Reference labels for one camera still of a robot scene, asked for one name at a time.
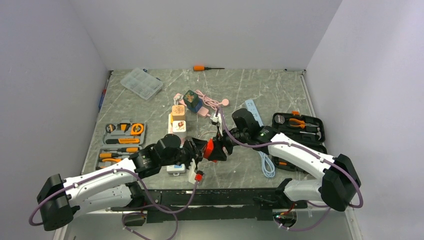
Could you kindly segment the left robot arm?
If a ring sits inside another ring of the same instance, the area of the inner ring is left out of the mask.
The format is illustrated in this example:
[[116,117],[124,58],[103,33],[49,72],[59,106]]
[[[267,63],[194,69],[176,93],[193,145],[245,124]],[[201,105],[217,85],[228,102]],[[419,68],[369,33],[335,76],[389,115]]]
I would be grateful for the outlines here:
[[29,217],[31,226],[54,231],[86,213],[110,207],[139,209],[147,187],[142,179],[160,172],[162,167],[189,165],[203,160],[210,141],[188,138],[185,142],[167,134],[157,143],[138,149],[129,157],[105,168],[76,177],[47,178],[38,193],[38,206]]

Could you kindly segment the clear plastic screw box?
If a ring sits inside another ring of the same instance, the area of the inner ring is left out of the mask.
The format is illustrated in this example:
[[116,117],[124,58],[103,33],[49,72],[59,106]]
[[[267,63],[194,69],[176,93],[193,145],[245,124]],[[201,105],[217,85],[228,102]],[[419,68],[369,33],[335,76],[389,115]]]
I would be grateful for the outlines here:
[[148,74],[146,69],[134,68],[121,80],[121,85],[143,100],[149,100],[163,87],[163,82]]

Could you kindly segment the black tool case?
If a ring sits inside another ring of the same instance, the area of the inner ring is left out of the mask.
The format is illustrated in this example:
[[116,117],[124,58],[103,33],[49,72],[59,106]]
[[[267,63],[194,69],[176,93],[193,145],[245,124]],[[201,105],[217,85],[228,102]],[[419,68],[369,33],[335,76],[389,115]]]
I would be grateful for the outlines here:
[[320,153],[328,153],[324,146],[324,124],[317,117],[302,115],[298,111],[276,112],[272,117],[272,127],[306,147]]

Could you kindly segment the blue cube socket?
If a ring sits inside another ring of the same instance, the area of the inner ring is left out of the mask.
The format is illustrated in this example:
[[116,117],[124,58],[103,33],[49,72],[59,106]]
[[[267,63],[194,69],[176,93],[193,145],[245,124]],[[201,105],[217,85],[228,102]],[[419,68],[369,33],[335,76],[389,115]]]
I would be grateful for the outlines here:
[[194,105],[193,107],[191,107],[190,108],[190,110],[192,111],[192,112],[194,112],[194,113],[197,113],[197,112],[199,112],[200,111],[200,109],[203,107],[203,101],[202,100],[199,100],[198,102],[197,102],[197,104],[196,105]]

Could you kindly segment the red cube socket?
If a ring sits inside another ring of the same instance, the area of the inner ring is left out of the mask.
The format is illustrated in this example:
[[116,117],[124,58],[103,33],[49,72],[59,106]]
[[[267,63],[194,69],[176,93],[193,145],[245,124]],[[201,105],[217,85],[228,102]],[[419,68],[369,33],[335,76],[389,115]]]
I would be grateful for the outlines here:
[[219,145],[211,138],[205,145],[202,156],[208,161],[217,162],[220,160],[219,150]]

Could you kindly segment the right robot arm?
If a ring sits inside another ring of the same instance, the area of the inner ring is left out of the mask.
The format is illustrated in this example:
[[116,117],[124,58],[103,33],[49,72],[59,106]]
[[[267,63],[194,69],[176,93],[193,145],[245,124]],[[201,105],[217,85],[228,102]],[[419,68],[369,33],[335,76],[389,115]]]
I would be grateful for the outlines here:
[[347,207],[363,207],[361,181],[348,156],[335,157],[318,152],[271,126],[261,126],[246,108],[235,111],[232,118],[236,127],[228,129],[221,108],[210,116],[217,134],[207,143],[203,153],[205,159],[225,161],[235,146],[242,146],[283,159],[312,175],[310,180],[286,178],[278,185],[275,200],[282,208],[298,201],[323,202],[339,212]]

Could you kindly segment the green cube socket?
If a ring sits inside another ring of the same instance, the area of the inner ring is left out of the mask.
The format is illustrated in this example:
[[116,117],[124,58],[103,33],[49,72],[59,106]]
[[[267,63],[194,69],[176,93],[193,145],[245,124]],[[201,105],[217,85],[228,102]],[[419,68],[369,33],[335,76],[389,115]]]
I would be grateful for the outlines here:
[[199,96],[196,92],[188,90],[183,95],[183,102],[190,108],[195,108],[199,104]]

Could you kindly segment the beige cube socket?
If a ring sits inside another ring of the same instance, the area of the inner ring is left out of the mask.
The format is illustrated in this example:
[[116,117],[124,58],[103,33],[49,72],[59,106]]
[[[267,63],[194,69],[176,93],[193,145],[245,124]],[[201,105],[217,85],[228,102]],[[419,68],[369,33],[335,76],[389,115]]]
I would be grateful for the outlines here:
[[173,105],[171,108],[172,121],[185,121],[186,120],[186,107],[182,104]]

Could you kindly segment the white power strip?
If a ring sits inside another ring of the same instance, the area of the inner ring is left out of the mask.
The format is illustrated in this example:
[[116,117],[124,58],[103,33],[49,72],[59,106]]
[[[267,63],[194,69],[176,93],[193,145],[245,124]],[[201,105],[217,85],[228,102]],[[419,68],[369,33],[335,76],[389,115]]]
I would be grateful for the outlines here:
[[[170,113],[168,115],[168,127],[167,127],[167,133],[168,134],[172,134],[173,133],[172,123],[173,123],[172,114]],[[166,172],[169,175],[172,175],[172,176],[179,176],[179,175],[184,174],[186,172],[186,167],[185,167],[184,164],[181,164],[181,165],[168,165],[166,167]]]

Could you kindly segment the white cube socket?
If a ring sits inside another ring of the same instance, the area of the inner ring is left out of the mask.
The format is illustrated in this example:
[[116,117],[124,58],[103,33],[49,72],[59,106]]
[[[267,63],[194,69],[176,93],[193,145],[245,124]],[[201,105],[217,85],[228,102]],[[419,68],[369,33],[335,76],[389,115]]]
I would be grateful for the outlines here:
[[172,133],[180,139],[187,137],[187,123],[185,120],[175,120],[172,122]]

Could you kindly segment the grey tool tray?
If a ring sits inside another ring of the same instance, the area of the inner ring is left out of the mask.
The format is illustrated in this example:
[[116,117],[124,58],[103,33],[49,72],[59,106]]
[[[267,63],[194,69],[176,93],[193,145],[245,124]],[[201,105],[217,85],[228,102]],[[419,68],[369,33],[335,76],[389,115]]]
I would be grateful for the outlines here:
[[101,135],[101,147],[95,155],[95,169],[117,164],[142,149],[146,130],[145,123],[128,118],[107,123]]

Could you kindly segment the light blue power strip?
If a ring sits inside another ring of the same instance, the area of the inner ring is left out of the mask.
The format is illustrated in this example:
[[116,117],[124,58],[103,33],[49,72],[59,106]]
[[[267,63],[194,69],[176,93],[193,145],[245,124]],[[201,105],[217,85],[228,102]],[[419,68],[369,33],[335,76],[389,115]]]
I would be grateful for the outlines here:
[[263,121],[262,121],[262,119],[260,117],[260,114],[258,112],[258,109],[257,109],[254,101],[252,99],[248,99],[244,103],[245,103],[245,106],[246,106],[247,110],[252,113],[254,119],[262,127],[264,124],[263,124]]

